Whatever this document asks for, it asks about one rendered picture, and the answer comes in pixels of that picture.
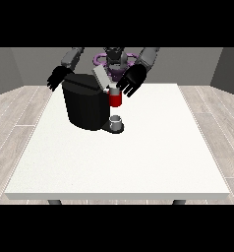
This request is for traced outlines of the red pod holder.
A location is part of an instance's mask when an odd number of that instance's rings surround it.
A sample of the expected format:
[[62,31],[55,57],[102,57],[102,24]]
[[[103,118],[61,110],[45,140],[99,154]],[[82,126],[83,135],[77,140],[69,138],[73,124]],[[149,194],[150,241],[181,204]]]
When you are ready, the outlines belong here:
[[108,94],[109,105],[112,107],[118,107],[122,104],[122,94]]

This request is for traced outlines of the pale grey machine lid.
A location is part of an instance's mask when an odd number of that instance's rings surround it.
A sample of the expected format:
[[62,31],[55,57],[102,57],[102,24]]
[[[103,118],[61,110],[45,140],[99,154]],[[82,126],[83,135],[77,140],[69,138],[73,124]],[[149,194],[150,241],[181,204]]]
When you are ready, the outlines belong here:
[[105,91],[107,87],[111,84],[111,81],[105,72],[102,65],[98,65],[92,69],[92,73],[95,76],[100,88]]

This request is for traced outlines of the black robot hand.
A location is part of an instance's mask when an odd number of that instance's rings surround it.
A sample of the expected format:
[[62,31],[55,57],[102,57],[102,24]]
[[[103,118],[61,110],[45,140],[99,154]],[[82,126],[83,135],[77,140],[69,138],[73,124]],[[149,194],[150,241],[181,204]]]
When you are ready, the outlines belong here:
[[131,66],[122,76],[116,87],[124,95],[131,97],[146,79],[146,67],[142,64]]
[[47,87],[54,92],[56,88],[64,81],[65,77],[71,73],[72,70],[70,68],[66,68],[65,66],[57,66],[47,79]]

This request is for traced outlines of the small grey coffee pod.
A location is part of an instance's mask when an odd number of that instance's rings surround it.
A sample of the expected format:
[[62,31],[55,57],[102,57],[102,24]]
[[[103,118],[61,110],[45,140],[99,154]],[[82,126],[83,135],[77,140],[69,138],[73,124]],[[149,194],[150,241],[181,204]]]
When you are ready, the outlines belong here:
[[119,93],[119,89],[116,87],[115,83],[112,83],[112,84],[109,85],[109,92],[112,95],[117,95]]

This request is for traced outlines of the black coffee machine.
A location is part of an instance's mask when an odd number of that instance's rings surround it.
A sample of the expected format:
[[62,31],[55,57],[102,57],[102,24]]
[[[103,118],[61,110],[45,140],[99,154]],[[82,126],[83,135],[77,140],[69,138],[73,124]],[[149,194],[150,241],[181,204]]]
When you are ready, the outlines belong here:
[[100,88],[94,75],[71,73],[65,77],[62,90],[68,118],[75,126],[90,131],[105,130],[112,134],[124,131],[123,122],[120,130],[110,129],[110,92]]

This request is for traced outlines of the small grey cup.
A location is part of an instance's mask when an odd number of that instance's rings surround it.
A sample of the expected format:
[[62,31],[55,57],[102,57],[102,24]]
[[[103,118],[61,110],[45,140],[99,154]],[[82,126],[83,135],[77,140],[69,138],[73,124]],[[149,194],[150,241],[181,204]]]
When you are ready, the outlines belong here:
[[110,129],[113,131],[118,131],[122,127],[122,119],[119,115],[112,115],[109,118]]

